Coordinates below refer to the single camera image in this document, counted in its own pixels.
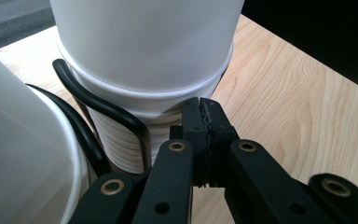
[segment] black cable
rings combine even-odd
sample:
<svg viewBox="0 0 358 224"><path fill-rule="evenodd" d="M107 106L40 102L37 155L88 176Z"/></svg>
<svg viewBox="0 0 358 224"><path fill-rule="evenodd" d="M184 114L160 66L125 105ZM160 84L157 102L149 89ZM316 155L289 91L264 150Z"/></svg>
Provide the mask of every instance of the black cable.
<svg viewBox="0 0 358 224"><path fill-rule="evenodd" d="M150 133L145 124L127 110L109 103L86 90L73 77L68 64L66 64L63 59L55 60L53 62L53 67L63 86L71 92L78 101L106 115L110 119L115 120L119 124L128 128L138 137L141 145L144 169L149 169L152 166Z"/></svg>
<svg viewBox="0 0 358 224"><path fill-rule="evenodd" d="M54 102L54 104L60 108L63 114L68 118L72 128L74 129L77 142L83 149L86 157L89 159L89 163L95 174L99 177L101 175L111 173L109 160L104 154L103 149L92 133L89 125L86 123L86 121L83 120L77 111L68 105L63 99L54 95L53 93L45 91L31 84L27 85L45 94L52 102Z"/></svg>
<svg viewBox="0 0 358 224"><path fill-rule="evenodd" d="M87 107L85 105L83 105L83 103L78 101L77 99L75 99L75 101L76 101L77 105L79 106L81 112L83 113L84 117L86 117L86 120L89 122L89 125L91 126L92 130L94 130L94 132L97 134L97 137L98 137L97 128L95 127L94 120L92 120Z"/></svg>

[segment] wood grain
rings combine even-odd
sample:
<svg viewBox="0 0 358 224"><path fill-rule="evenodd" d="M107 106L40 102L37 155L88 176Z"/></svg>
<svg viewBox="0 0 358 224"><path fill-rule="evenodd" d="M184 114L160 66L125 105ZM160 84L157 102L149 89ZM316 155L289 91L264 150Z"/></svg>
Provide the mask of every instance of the wood grain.
<svg viewBox="0 0 358 224"><path fill-rule="evenodd" d="M48 29L0 49L0 60L77 108L51 67L61 58L57 38ZM293 178L332 173L358 186L358 86L243 16L213 98L240 137L262 144ZM222 189L194 189L193 222L233 222Z"/></svg>

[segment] white plastic object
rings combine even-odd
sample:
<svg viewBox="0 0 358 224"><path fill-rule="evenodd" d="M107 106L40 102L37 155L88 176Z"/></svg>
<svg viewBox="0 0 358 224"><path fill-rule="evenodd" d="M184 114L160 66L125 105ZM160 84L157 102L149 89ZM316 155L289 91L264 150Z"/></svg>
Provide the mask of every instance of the white plastic object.
<svg viewBox="0 0 358 224"><path fill-rule="evenodd" d="M219 83L222 74L227 69L232 53L232 48L229 48L229 54L223 66L201 83L178 91L144 92L126 90L101 81L76 64L72 56L67 53L60 43L59 49L62 57L70 65L76 79L88 91L91 91L105 101L129 110L137 117L151 119L166 116L164 114L178 110L180 108L178 105L188 98L210 97ZM133 82L142 82L142 80L133 80ZM161 80L156 80L156 82L161 86L165 85Z"/></svg>
<svg viewBox="0 0 358 224"><path fill-rule="evenodd" d="M187 89L226 69L243 2L50 0L72 66L144 92Z"/></svg>
<svg viewBox="0 0 358 224"><path fill-rule="evenodd" d="M88 108L108 159L118 168L140 174L144 171L141 148L138 138L126 127L107 116ZM181 114L169 117L143 120L150 132L152 162L154 163L159 147L169 139L170 126L180 124Z"/></svg>
<svg viewBox="0 0 358 224"><path fill-rule="evenodd" d="M88 181L65 115L0 63L0 223L67 223Z"/></svg>

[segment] brass screw insert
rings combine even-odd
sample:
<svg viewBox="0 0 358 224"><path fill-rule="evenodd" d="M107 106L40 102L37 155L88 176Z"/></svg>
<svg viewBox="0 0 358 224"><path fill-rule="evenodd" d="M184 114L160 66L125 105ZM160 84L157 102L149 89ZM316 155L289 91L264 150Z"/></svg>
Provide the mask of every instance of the brass screw insert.
<svg viewBox="0 0 358 224"><path fill-rule="evenodd" d="M257 147L255 147L253 144L247 142L239 143L238 147L240 148L240 150L245 152L254 152L257 149Z"/></svg>
<svg viewBox="0 0 358 224"><path fill-rule="evenodd" d="M174 142L174 143L170 143L168 145L168 148L172 151L182 151L183 149L186 148L186 145L180 142Z"/></svg>
<svg viewBox="0 0 358 224"><path fill-rule="evenodd" d="M351 190L341 182L338 182L334 179L325 178L322 180L322 187L328 192L337 195L339 197L349 197L351 195Z"/></svg>
<svg viewBox="0 0 358 224"><path fill-rule="evenodd" d="M101 192L105 195L114 195L124 189L124 182L120 179L111 179L103 183Z"/></svg>

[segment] screw hole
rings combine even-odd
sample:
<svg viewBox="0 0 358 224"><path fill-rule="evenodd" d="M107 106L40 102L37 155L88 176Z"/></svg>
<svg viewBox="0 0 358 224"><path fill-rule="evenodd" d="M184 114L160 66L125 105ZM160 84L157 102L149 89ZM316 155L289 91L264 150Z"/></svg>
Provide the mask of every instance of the screw hole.
<svg viewBox="0 0 358 224"><path fill-rule="evenodd" d="M348 197L351 195L351 190L344 184L330 178L322 180L322 187L328 192L339 197Z"/></svg>
<svg viewBox="0 0 358 224"><path fill-rule="evenodd" d="M157 203L155 205L155 212L160 215L167 214L170 211L170 205L168 203Z"/></svg>
<svg viewBox="0 0 358 224"><path fill-rule="evenodd" d="M307 209L305 209L305 207L299 203L291 203L289 205L289 209L290 211L299 216L304 216L307 214Z"/></svg>
<svg viewBox="0 0 358 224"><path fill-rule="evenodd" d="M111 179L103 183L101 192L104 195L114 195L124 189L124 182L120 179Z"/></svg>
<svg viewBox="0 0 358 224"><path fill-rule="evenodd" d="M174 142L168 145L168 148L172 151L182 151L185 147L186 145L180 142Z"/></svg>
<svg viewBox="0 0 358 224"><path fill-rule="evenodd" d="M253 144L250 143L240 143L238 145L238 147L243 150L243 151L247 151L247 152L253 152L256 150L256 147Z"/></svg>

